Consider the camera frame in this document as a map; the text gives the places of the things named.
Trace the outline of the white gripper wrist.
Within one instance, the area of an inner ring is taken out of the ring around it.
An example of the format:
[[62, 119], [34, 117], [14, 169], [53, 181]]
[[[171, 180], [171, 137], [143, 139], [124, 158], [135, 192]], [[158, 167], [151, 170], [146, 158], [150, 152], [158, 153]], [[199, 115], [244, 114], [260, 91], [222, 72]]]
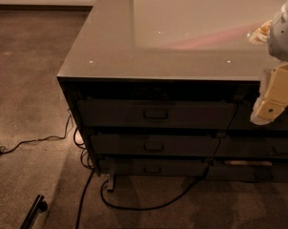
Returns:
[[[272, 20], [258, 27], [249, 36], [252, 44], [268, 43]], [[288, 107], [288, 62], [272, 70], [265, 70], [260, 78], [259, 97], [253, 107], [250, 121], [256, 125], [267, 125], [279, 117]]]

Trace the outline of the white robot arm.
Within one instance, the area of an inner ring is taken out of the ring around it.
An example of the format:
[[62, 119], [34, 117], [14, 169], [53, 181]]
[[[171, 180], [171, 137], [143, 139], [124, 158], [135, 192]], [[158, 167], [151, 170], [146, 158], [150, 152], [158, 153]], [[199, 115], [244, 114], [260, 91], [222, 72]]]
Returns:
[[272, 20], [257, 28], [249, 37], [257, 45], [267, 45], [268, 53], [280, 64], [266, 70], [260, 78], [259, 97], [250, 121], [256, 125], [274, 122], [288, 107], [288, 0]]

